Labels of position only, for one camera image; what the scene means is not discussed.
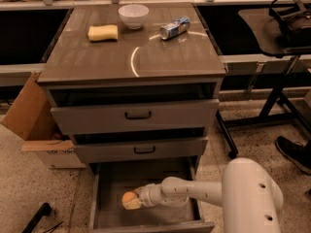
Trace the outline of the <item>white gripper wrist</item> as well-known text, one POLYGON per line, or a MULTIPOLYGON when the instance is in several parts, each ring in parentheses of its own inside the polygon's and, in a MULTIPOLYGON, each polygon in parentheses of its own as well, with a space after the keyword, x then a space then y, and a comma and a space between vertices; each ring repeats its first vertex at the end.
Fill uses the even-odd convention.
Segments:
POLYGON ((134 189, 134 192, 139 195, 139 198, 126 200, 123 206, 127 210, 138 210, 142 207, 154 207, 162 201, 161 186, 151 183, 145 186, 140 186, 134 189))

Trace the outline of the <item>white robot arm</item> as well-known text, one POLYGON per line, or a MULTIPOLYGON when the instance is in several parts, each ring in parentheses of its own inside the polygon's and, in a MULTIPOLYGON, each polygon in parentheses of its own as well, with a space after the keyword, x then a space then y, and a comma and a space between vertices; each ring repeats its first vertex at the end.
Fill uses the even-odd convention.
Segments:
POLYGON ((191 198, 223 209, 225 233, 281 233, 282 190, 248 158, 228 162, 219 183, 168 177, 126 192, 121 202, 125 209, 137 210, 157 205, 182 207, 191 198))

